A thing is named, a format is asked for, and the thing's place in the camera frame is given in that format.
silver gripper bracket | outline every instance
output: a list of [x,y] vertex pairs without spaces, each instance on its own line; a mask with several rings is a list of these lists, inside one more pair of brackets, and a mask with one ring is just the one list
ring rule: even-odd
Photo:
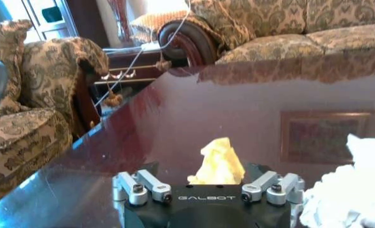
[[163,203],[172,201],[171,186],[161,183],[147,170],[139,170],[136,172],[136,181],[151,191],[155,201]]
[[128,197],[129,204],[140,206],[148,200],[147,189],[127,172],[120,172],[112,178],[112,191],[113,201],[123,201]]
[[278,173],[274,171],[267,171],[252,183],[243,185],[243,201],[246,203],[259,201],[262,199],[262,193],[271,185],[276,184],[278,182]]
[[267,201],[274,205],[283,205],[286,201],[300,204],[303,200],[304,180],[288,173],[278,184],[267,189]]

screw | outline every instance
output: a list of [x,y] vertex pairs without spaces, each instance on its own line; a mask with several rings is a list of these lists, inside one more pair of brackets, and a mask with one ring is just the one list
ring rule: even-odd
[[143,192],[143,185],[141,184],[135,184],[132,187],[133,193],[141,193]]
[[251,202],[251,196],[247,193],[243,193],[240,195],[240,199],[246,202],[250,203]]
[[168,193],[164,194],[164,195],[163,195],[161,201],[163,201],[164,203],[171,203],[171,202],[172,202],[172,195],[168,194]]
[[282,185],[280,184],[272,184],[271,185],[271,190],[274,192],[280,192],[282,191]]

reflective tabletop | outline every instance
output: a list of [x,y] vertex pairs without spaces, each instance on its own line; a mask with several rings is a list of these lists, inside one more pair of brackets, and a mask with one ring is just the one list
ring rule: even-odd
[[157,162],[184,185],[220,137],[310,188],[352,162],[350,133],[375,137],[375,51],[172,69],[0,200],[0,227],[120,227],[112,176]]

framed picture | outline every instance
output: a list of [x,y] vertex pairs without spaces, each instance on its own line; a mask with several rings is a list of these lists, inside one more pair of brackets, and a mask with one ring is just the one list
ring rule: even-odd
[[347,136],[364,137],[372,111],[280,112],[280,161],[322,164],[352,163]]

curtain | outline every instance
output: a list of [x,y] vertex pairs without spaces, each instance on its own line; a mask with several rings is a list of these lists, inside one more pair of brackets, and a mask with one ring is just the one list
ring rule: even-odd
[[129,26],[128,26],[128,18],[127,18],[127,0],[108,0],[111,9],[116,16],[117,23],[117,34],[119,38],[129,41]]

